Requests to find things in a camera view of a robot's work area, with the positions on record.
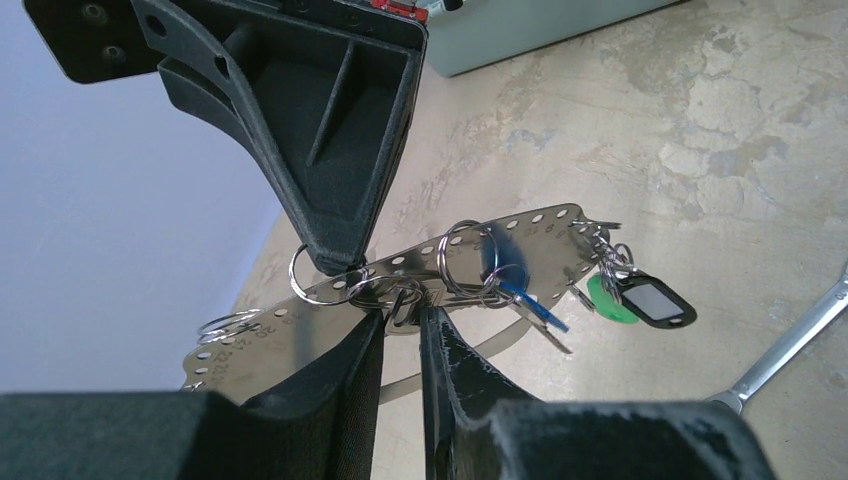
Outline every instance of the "silver wrench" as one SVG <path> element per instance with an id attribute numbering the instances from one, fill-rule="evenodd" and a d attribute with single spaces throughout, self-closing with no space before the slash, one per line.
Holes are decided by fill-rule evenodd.
<path id="1" fill-rule="evenodd" d="M 708 402 L 721 402 L 737 414 L 742 407 L 784 365 L 804 348 L 816 335 L 825 329 L 848 307 L 848 264 L 842 278 L 816 302 L 768 351 L 757 360 L 742 378 Z"/>

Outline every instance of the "wall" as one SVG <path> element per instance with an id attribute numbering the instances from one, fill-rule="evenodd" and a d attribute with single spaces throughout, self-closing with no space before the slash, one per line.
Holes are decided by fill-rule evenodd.
<path id="1" fill-rule="evenodd" d="M 171 389 L 279 203 L 156 75 L 64 77 L 0 2 L 0 391 Z"/>

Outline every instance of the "concrete floor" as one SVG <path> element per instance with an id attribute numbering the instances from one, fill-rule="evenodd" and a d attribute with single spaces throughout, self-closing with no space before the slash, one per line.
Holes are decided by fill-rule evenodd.
<path id="1" fill-rule="evenodd" d="M 696 0 L 521 57 L 421 82 L 368 252 L 575 202 L 697 309 L 665 332 L 566 298 L 566 358 L 535 331 L 493 359 L 546 400 L 700 399 L 729 387 L 839 277 L 848 257 L 848 4 Z M 239 306 L 291 294 L 280 218 Z M 455 316 L 469 340 L 512 320 Z M 385 380 L 418 369 L 387 340 Z M 837 321 L 751 401 L 779 477 L 845 478 L 848 326 Z M 424 478 L 420 395 L 380 409 L 373 478 Z"/>

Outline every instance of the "light green container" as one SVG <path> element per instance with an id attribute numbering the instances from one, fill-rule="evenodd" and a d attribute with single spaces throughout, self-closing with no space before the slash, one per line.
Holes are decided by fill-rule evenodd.
<path id="1" fill-rule="evenodd" d="M 680 0 L 465 0 L 430 10 L 427 62 L 446 77 L 580 35 Z"/>

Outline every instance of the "metal key holder plate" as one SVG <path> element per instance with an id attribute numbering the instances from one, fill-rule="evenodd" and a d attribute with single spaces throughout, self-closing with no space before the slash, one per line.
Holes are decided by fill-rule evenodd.
<path id="1" fill-rule="evenodd" d="M 597 263 L 592 243 L 587 241 L 597 229 L 572 225 L 574 221 L 587 220 L 580 206 L 563 204 L 485 222 L 480 228 L 497 224 L 504 229 L 510 243 L 524 253 L 529 274 L 527 293 L 537 296 L 538 302 L 550 309 L 571 283 L 579 281 Z M 447 259 L 460 283 L 481 281 L 486 263 L 481 252 L 483 242 L 488 240 L 481 236 L 480 228 L 467 228 L 451 235 Z M 432 238 L 365 268 L 377 275 L 401 271 L 419 279 L 432 304 L 449 311 L 478 306 L 479 302 L 452 296 L 436 274 L 435 253 L 440 238 Z M 331 278 L 306 292 L 322 300 L 343 298 L 344 286 L 357 280 L 347 278 L 351 275 L 359 274 L 352 272 Z M 338 345 L 363 316 L 363 310 L 349 303 L 327 307 L 310 305 L 298 297 L 288 298 L 251 317 L 249 328 L 245 329 L 244 324 L 232 325 L 230 328 L 240 329 L 240 333 L 191 352 L 183 362 L 184 388 L 217 390 L 241 404 Z M 518 341 L 529 328 L 528 321 L 519 320 L 477 349 L 487 357 L 499 353 Z M 384 392 L 393 391 L 387 398 L 414 391 L 416 377 L 384 385 Z"/>

